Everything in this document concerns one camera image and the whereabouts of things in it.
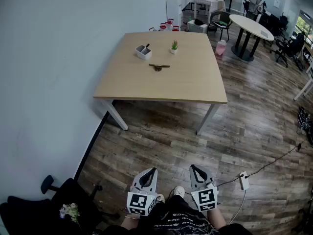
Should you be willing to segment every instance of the plastic bag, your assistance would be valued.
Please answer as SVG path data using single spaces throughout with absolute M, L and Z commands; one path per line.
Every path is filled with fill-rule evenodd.
M 218 41 L 216 45 L 215 53 L 218 55 L 222 55 L 224 51 L 226 50 L 226 44 L 227 43 L 225 40 Z

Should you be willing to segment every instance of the gray shirt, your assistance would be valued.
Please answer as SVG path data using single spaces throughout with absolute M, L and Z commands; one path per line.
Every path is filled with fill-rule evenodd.
M 250 0 L 249 11 L 254 15 L 258 15 L 258 11 L 256 8 L 258 7 L 260 2 L 261 0 Z

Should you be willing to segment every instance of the wood plank floor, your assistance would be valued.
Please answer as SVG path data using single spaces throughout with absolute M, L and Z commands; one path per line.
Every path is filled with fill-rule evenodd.
M 192 14 L 185 12 L 184 17 Z M 147 168 L 158 169 L 157 191 L 166 198 L 177 185 L 190 192 L 190 164 L 207 166 L 220 184 L 242 171 L 257 171 L 306 139 L 296 133 L 297 110 L 299 105 L 310 110 L 313 94 L 296 102 L 293 98 L 308 76 L 291 60 L 288 68 L 283 62 L 276 63 L 268 44 L 259 44 L 253 62 L 242 61 L 230 49 L 238 33 L 239 28 L 232 25 L 225 53 L 216 56 L 228 104 L 218 109 L 203 135 L 195 135 L 195 129 L 209 105 L 117 102 L 115 107 L 129 130 L 121 130 L 109 117 L 78 180 L 88 193 L 92 184 L 100 183 L 103 191 L 96 195 L 97 206 L 122 216 L 119 220 L 107 219 L 101 228 L 122 222 L 124 214 L 120 210 L 126 206 L 129 186 L 134 176 Z M 215 50 L 220 33 L 208 33 L 208 37 Z M 254 41 L 250 39 L 249 49 Z M 305 142 L 299 152 L 293 151 L 251 176 L 235 222 L 255 235 L 290 234 L 299 221 L 298 210 L 309 200 L 312 152 Z M 243 196 L 238 180 L 219 188 L 219 208 L 226 221 L 238 211 Z M 189 195 L 185 199 L 194 207 Z

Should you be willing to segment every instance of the white round table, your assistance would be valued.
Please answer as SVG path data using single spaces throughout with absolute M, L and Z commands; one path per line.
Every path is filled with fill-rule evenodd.
M 249 18 L 240 16 L 240 15 L 230 15 L 230 19 L 235 24 L 239 25 L 239 27 L 241 28 L 239 35 L 238 35 L 236 45 L 234 45 L 231 48 L 231 50 L 236 56 L 240 57 L 241 59 L 243 59 L 245 61 L 249 61 L 249 62 L 253 61 L 253 59 L 254 59 L 253 55 L 255 53 L 255 50 L 256 50 L 261 38 L 268 40 L 268 41 L 274 40 L 273 34 L 270 33 L 270 31 L 268 29 L 266 29 L 264 26 L 260 25 L 259 23 L 255 22 Z M 244 30 L 246 30 L 246 39 L 244 41 L 244 44 L 242 46 L 239 46 Z M 246 50 L 246 46 L 249 42 L 249 38 L 250 38 L 251 34 L 256 36 L 257 39 L 255 41 L 255 44 L 253 46 L 252 51 L 248 51 L 248 50 Z

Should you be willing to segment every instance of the ceiling light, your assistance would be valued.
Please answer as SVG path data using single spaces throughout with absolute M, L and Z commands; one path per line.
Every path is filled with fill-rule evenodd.
M 307 19 L 311 20 L 311 18 L 310 18 L 307 14 L 304 13 L 304 16 L 305 16 Z

